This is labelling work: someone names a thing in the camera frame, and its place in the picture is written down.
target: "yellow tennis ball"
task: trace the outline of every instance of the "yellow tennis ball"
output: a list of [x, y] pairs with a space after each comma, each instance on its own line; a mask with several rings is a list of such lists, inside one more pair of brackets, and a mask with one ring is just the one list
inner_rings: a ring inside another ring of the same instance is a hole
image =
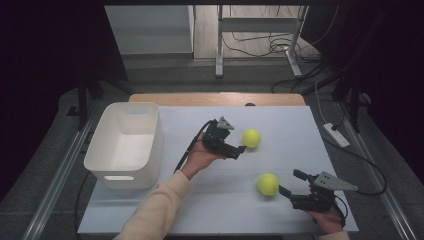
[[255, 129], [247, 129], [243, 133], [242, 142], [246, 147], [255, 148], [261, 142], [261, 134]]
[[259, 192], [265, 196], [274, 196], [279, 186], [278, 177], [272, 173], [264, 173], [258, 179]]

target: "white plastic bin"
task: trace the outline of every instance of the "white plastic bin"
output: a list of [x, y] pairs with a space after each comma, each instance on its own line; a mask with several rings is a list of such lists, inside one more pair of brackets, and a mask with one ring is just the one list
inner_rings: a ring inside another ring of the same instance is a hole
[[84, 166], [109, 188], [149, 188], [158, 177], [163, 138], [156, 104], [113, 103], [99, 121]]

